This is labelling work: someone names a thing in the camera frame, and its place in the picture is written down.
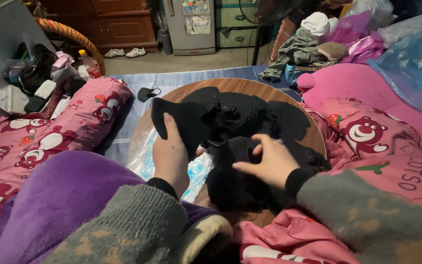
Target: blue mattress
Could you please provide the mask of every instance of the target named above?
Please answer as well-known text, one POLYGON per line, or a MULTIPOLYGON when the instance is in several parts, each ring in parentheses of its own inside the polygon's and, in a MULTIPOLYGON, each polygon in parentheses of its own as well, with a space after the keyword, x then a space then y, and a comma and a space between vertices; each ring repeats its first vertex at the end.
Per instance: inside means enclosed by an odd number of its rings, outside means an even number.
MULTIPOLYGON (((281 78, 280 81, 274 83, 262 81, 258 77, 258 74, 264 71, 266 67, 267 65, 258 65, 203 71, 115 75, 114 77, 125 80, 135 96, 137 96, 139 89, 142 87, 160 88, 162 92, 157 97, 162 97, 167 93, 192 82, 212 78, 230 77, 247 79, 270 85, 286 93, 296 101, 301 101, 301 97, 288 88, 289 84, 284 78, 281 78)), ((124 111, 116 118, 112 131, 97 148, 97 153, 105 155, 120 164, 127 165, 131 135, 133 134, 139 119, 150 107, 151 101, 152 100, 147 100, 145 103, 142 103, 136 99, 133 104, 131 104, 131 102, 130 104, 126 104, 124 111)))

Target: spiral notebook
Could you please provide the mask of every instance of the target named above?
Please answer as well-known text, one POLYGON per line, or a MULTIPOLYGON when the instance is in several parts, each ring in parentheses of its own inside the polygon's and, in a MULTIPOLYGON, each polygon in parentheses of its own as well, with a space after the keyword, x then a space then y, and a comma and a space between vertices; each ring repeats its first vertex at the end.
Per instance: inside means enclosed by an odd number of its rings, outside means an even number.
POLYGON ((24 106, 29 102, 19 87, 8 85, 0 89, 0 108, 9 114, 25 114, 24 106))

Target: white cloth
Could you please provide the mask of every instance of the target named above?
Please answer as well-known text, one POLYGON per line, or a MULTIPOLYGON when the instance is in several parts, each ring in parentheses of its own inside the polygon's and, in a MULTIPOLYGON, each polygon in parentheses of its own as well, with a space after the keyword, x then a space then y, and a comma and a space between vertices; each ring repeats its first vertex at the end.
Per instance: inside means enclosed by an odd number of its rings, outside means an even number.
POLYGON ((321 12, 314 12, 309 15, 306 19, 302 20, 301 27, 307 29, 314 36, 326 36, 329 35, 336 24, 338 23, 337 18, 330 18, 321 12))

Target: orange hula hoop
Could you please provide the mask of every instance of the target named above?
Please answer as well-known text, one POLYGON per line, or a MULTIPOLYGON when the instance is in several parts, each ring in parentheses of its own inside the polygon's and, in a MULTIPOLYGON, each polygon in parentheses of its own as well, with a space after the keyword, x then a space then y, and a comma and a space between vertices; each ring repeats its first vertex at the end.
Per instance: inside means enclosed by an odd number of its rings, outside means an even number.
POLYGON ((67 38, 73 39, 77 43, 83 45, 88 51, 92 53, 92 56, 94 56, 94 59, 97 61, 97 65, 100 69, 100 73, 102 75, 105 75, 105 63, 104 59, 102 58, 102 54, 97 50, 96 46, 92 44, 92 42, 87 39, 83 34, 79 33, 75 29, 68 27, 64 24, 61 24, 59 22, 41 18, 41 17, 35 17, 38 25, 44 30, 48 32, 58 33, 60 35, 63 35, 67 38))

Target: wooden tabletop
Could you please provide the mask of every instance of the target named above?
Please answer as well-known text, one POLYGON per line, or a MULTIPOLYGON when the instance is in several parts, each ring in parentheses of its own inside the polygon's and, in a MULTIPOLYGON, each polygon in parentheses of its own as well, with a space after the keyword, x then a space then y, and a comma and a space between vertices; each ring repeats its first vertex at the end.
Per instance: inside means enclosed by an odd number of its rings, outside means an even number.
MULTIPOLYGON (((198 82, 194 82, 194 83, 190 83, 188 85, 182 86, 164 95, 162 98, 168 101, 172 101, 172 102, 180 102, 182 98, 187 96, 189 93, 195 90, 198 90, 202 87, 207 87, 207 86, 217 87, 220 92, 235 92, 235 93, 244 93, 248 95, 256 95, 265 101, 273 100, 273 101, 288 102, 291 105, 298 107, 301 111, 305 113, 305 115, 307 116, 310 122, 310 128, 307 129, 307 134, 305 135, 305 138, 299 143, 301 143, 303 146, 313 148, 315 151, 321 153, 322 155, 326 157, 325 143, 322 138, 322 134, 320 133, 320 130, 318 129, 317 125, 315 124, 314 120, 309 115, 309 113, 305 111, 304 108, 300 104, 298 104, 294 99, 289 97, 287 94, 271 86, 268 86, 266 84, 262 84, 262 83, 250 81, 250 80, 245 80, 245 79, 238 79, 238 78, 208 79, 208 80, 198 81, 198 82)), ((136 126, 136 129, 131 137, 132 142, 141 140, 142 134, 144 134, 145 132, 149 132, 154 128, 154 125, 152 124, 152 120, 150 117, 151 116, 150 111, 151 110, 149 108, 144 113, 144 116, 141 117, 141 119, 139 120, 136 126)), ((206 189, 206 186, 203 186, 202 191, 196 197, 195 203, 206 206, 206 202, 204 202, 204 200, 206 200, 206 197, 207 197, 207 189, 206 189)), ((264 212, 262 214, 260 213, 260 214, 249 216, 249 217, 244 217, 244 219, 256 221, 255 224, 260 225, 260 226, 266 225, 273 220, 273 218, 268 215, 268 212, 264 212)))

